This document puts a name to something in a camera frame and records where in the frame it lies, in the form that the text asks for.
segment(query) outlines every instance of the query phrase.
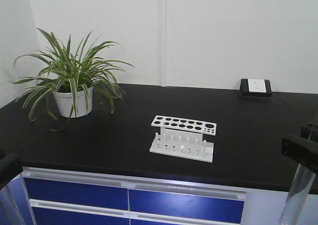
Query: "test tube rack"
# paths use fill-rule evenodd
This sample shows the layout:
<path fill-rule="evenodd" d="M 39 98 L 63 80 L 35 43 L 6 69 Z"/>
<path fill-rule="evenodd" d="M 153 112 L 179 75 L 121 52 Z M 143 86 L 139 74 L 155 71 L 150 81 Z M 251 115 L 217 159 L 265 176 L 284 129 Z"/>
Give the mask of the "test tube rack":
<path fill-rule="evenodd" d="M 151 125 L 160 127 L 160 135 L 150 152 L 212 163 L 214 143 L 203 140 L 203 134 L 215 136 L 216 123 L 157 115 Z"/>

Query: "test tube rack hole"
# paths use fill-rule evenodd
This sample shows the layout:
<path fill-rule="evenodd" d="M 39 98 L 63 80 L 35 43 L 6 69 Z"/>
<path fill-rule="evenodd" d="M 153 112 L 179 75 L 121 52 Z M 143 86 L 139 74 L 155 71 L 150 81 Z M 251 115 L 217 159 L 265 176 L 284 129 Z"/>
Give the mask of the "test tube rack hole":
<path fill-rule="evenodd" d="M 215 136 L 216 123 L 157 115 L 151 125 L 160 127 L 160 134 L 150 152 L 212 162 L 214 143 L 203 140 L 203 134 Z"/>

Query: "drawer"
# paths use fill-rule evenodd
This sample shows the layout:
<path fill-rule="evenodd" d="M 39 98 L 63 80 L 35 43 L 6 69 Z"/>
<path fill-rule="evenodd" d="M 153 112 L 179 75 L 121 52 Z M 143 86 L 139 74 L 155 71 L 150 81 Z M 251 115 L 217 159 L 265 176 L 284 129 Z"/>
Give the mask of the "drawer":
<path fill-rule="evenodd" d="M 166 224 L 166 223 L 160 223 L 160 222 L 151 222 L 151 221 L 131 219 L 130 225 L 176 225 L 176 224 Z"/>
<path fill-rule="evenodd" d="M 25 178 L 30 199 L 128 210 L 125 188 Z"/>
<path fill-rule="evenodd" d="M 240 224 L 244 201 L 197 195 L 129 190 L 134 212 Z"/>
<path fill-rule="evenodd" d="M 33 208 L 37 225 L 129 225 L 129 219 L 54 209 Z"/>

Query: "cabinet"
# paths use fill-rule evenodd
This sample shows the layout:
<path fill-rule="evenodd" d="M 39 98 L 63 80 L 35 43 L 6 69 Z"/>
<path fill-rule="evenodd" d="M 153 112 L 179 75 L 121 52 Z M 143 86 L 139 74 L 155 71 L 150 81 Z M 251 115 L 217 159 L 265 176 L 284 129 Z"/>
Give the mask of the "cabinet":
<path fill-rule="evenodd" d="M 178 181 L 26 168 L 38 225 L 240 224 L 245 192 Z"/>

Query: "black countertop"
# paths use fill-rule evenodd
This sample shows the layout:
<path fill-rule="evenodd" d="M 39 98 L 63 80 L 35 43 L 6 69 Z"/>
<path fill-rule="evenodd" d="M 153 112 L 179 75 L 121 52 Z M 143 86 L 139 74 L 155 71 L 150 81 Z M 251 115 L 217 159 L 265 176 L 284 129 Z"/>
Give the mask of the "black countertop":
<path fill-rule="evenodd" d="M 93 111 L 66 121 L 37 112 L 28 121 L 23 102 L 0 109 L 0 147 L 24 166 L 289 191 L 297 163 L 281 154 L 281 138 L 300 134 L 318 108 L 318 94 L 274 92 L 242 97 L 238 90 L 122 84 L 126 95 L 93 103 Z M 159 128 L 155 115 L 217 123 L 213 162 L 150 153 Z M 315 180 L 311 193 L 318 194 Z"/>

